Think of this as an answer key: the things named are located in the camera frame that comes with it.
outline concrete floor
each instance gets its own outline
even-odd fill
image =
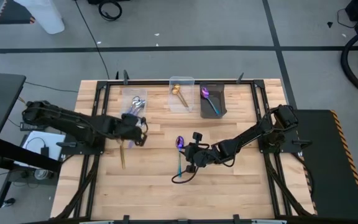
[[[97,52],[87,52],[94,43],[75,3],[54,0],[63,16],[64,32],[48,35],[36,22],[28,25],[0,25],[0,73],[22,74],[28,82],[77,90],[81,80],[106,79]],[[284,51],[280,68],[273,48],[274,35],[265,13],[270,6],[281,46],[343,46],[356,33],[336,22],[336,12],[349,0],[132,0],[123,2],[122,17],[107,22],[96,6],[78,0],[110,77],[126,69],[131,78],[281,78],[287,94],[295,97],[298,109],[336,110],[358,169],[358,90],[345,78],[337,51]],[[342,14],[342,21],[347,21]],[[329,28],[327,22],[333,22]],[[146,51],[135,47],[221,46],[195,50]],[[227,50],[229,46],[267,46]],[[64,49],[78,52],[65,52]],[[16,49],[21,53],[12,53]],[[32,50],[36,53],[25,53]],[[51,53],[42,53],[42,49]],[[358,51],[349,54],[358,74]],[[48,100],[72,110],[75,93],[60,93],[25,84],[26,101]],[[19,123],[24,105],[18,102],[10,119]],[[0,135],[19,144],[25,132],[6,123]],[[11,187],[8,197],[17,203],[0,209],[0,223],[46,220],[52,207],[54,187]]]

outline butcher block tabletop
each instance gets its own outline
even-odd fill
[[[270,107],[285,105],[281,81],[266,79],[264,82]],[[76,112],[91,114],[96,83],[97,80],[81,82]],[[264,157],[257,141],[242,148],[233,167],[211,164],[199,168],[189,183],[171,182],[178,170],[177,136],[183,136],[188,144],[193,142],[193,132],[199,132],[203,143],[213,144],[234,138],[256,123],[250,85],[225,85],[227,113],[221,119],[200,117],[198,85],[195,85],[191,113],[170,111],[168,85],[114,85],[109,92],[107,115],[121,117],[124,88],[147,89],[148,138],[143,147],[125,149],[125,169],[121,167],[118,143],[106,140],[99,162],[92,220],[122,220],[124,215],[129,215],[131,220],[232,219],[234,214],[241,218],[274,217]],[[261,102],[260,91],[257,94]],[[102,92],[99,105],[103,103],[103,95]],[[314,213],[303,166],[289,154],[281,154],[281,160],[287,187],[307,211]],[[62,165],[51,217],[64,209],[78,189],[82,162],[83,156],[79,155]],[[182,156],[182,169],[187,164]],[[190,174],[184,174],[182,180],[189,177]],[[277,193],[284,214],[280,190]],[[84,193],[81,215],[85,214],[87,194],[88,191]]]

